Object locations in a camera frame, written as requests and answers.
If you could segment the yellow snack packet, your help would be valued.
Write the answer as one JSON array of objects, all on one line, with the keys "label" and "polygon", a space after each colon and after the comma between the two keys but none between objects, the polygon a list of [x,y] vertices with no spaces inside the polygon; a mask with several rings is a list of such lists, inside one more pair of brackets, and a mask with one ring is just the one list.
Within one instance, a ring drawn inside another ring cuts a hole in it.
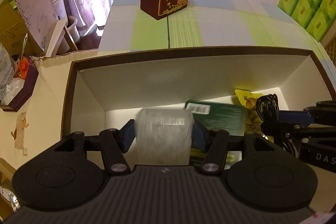
[{"label": "yellow snack packet", "polygon": [[[245,117],[245,132],[257,133],[260,136],[268,139],[272,143],[274,138],[271,136],[266,136],[261,131],[262,120],[258,116],[256,111],[256,101],[258,98],[263,96],[262,93],[253,93],[246,90],[236,89],[235,94],[242,106],[247,110],[247,115]],[[225,163],[224,169],[230,169],[235,163],[242,159],[242,151],[229,151]]]}]

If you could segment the dark green snack pouch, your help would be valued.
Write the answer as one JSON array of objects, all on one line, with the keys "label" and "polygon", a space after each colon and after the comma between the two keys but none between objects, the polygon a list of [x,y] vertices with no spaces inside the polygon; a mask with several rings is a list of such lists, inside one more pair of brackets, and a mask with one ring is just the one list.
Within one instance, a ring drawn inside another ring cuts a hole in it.
[{"label": "dark green snack pouch", "polygon": [[231,136],[244,136],[246,108],[228,103],[187,100],[185,109],[192,112],[194,122],[207,129],[221,129]]}]

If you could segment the clear floss pick bag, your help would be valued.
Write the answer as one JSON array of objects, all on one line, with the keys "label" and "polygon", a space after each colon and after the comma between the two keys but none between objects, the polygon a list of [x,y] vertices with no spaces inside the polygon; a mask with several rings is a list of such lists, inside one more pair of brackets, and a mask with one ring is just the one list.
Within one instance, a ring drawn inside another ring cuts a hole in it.
[{"label": "clear floss pick bag", "polygon": [[186,109],[145,108],[135,118],[139,165],[188,165],[194,118]]}]

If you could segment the brown cardboard storage box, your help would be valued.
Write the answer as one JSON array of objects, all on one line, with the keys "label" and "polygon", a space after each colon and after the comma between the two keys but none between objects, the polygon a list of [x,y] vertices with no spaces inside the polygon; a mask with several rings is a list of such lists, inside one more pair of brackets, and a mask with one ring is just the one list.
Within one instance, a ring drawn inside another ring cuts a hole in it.
[{"label": "brown cardboard storage box", "polygon": [[71,64],[61,136],[96,135],[122,127],[131,109],[230,97],[236,89],[279,89],[290,110],[335,98],[335,84],[311,50],[230,46],[119,53]]}]

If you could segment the hexagonal dark wood tray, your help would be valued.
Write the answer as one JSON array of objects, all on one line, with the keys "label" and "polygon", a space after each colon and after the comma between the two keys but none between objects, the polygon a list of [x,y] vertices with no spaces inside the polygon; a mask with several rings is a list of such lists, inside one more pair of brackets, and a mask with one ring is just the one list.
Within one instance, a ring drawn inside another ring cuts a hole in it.
[{"label": "hexagonal dark wood tray", "polygon": [[1,109],[4,112],[16,113],[32,96],[39,72],[30,57],[23,58],[23,70],[25,79],[14,77],[11,83],[6,85],[5,96],[1,101]]}]

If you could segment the silver foil bag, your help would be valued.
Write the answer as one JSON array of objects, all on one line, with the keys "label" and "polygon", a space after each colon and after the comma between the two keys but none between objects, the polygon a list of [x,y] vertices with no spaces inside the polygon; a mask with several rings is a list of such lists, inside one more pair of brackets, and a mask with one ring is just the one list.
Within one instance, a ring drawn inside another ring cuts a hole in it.
[{"label": "silver foil bag", "polygon": [[0,100],[6,94],[6,87],[14,78],[15,65],[7,50],[0,45]]}]

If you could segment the checkered tablecloth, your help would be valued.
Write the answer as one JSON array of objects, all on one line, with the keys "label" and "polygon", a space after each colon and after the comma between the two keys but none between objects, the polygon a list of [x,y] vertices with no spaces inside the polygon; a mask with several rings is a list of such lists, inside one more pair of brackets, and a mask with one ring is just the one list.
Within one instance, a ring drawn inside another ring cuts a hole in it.
[{"label": "checkered tablecloth", "polygon": [[99,52],[209,46],[270,46],[312,50],[335,77],[321,43],[277,6],[251,0],[189,0],[188,6],[155,20],[140,0],[114,0]]}]

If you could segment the pale pink cardboard sheet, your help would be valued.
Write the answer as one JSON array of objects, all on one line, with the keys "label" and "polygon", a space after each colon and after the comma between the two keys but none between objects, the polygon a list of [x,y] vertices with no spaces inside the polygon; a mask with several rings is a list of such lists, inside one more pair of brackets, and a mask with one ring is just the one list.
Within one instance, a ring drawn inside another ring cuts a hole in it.
[{"label": "pale pink cardboard sheet", "polygon": [[52,56],[58,40],[54,30],[59,19],[51,0],[15,0],[15,3],[38,47],[37,54]]}]

